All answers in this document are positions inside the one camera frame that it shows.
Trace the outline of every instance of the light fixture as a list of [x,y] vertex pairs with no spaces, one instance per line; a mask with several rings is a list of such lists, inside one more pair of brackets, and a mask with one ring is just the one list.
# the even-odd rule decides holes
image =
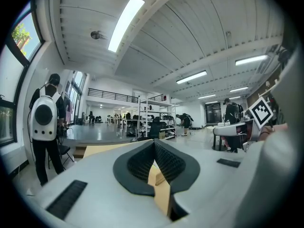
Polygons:
[[192,80],[192,79],[195,79],[195,78],[198,78],[198,77],[202,77],[202,76],[205,76],[205,75],[207,75],[207,72],[206,71],[202,71],[202,72],[200,72],[198,74],[194,74],[194,75],[191,75],[189,77],[180,79],[180,80],[176,81],[176,83],[181,84],[181,83],[184,83],[184,82],[187,82],[189,80]]
[[232,97],[232,98],[229,98],[229,100],[232,100],[232,99],[239,99],[241,98],[240,96],[237,96],[237,97]]
[[246,63],[252,63],[252,62],[257,62],[257,61],[262,61],[265,60],[268,56],[267,55],[261,55],[261,56],[256,56],[256,57],[249,57],[241,60],[236,61],[236,66],[240,66]]
[[244,89],[248,89],[248,87],[243,87],[243,88],[239,88],[239,89],[232,89],[232,90],[230,90],[230,92],[235,92],[235,91],[244,90]]
[[119,17],[119,20],[115,26],[110,44],[109,44],[109,50],[112,52],[116,52],[118,49],[118,46],[128,29],[130,23],[132,22],[133,18],[137,14],[138,10],[142,7],[144,4],[143,0],[130,0],[128,4],[125,6],[123,13]]
[[204,99],[204,98],[213,97],[213,96],[215,96],[215,95],[202,96],[202,97],[199,97],[199,99]]

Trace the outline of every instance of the smoke detector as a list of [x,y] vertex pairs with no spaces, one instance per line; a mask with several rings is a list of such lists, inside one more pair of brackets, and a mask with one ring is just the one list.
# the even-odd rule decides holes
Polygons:
[[100,31],[92,31],[91,32],[91,37],[94,40],[105,39],[105,37],[103,37],[102,34],[100,34]]

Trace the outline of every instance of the white backpack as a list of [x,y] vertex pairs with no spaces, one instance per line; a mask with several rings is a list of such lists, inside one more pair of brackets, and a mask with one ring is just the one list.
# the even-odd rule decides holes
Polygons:
[[61,97],[56,92],[53,97],[46,95],[45,87],[39,91],[40,98],[33,105],[30,116],[30,137],[40,141],[52,141],[57,132],[57,106]]

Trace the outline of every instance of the black slot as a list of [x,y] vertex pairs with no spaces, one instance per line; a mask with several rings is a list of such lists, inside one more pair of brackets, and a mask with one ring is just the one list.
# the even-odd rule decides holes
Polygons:
[[217,163],[237,168],[241,162],[219,159]]
[[47,211],[59,219],[64,220],[77,199],[80,197],[87,183],[74,180],[64,191],[50,204]]

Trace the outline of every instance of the window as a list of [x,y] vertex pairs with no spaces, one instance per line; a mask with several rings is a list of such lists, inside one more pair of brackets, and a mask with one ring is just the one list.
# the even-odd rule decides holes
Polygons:
[[44,42],[35,10],[34,1],[25,6],[0,53],[0,146],[17,142],[20,90],[30,63]]
[[35,48],[40,44],[31,13],[14,28],[12,37],[22,54],[29,60]]
[[73,124],[76,122],[76,118],[79,116],[79,105],[82,90],[85,84],[86,74],[76,71],[74,72],[74,77],[72,83],[68,90],[68,98],[71,101],[73,108],[71,112],[70,119],[67,118],[67,124]]

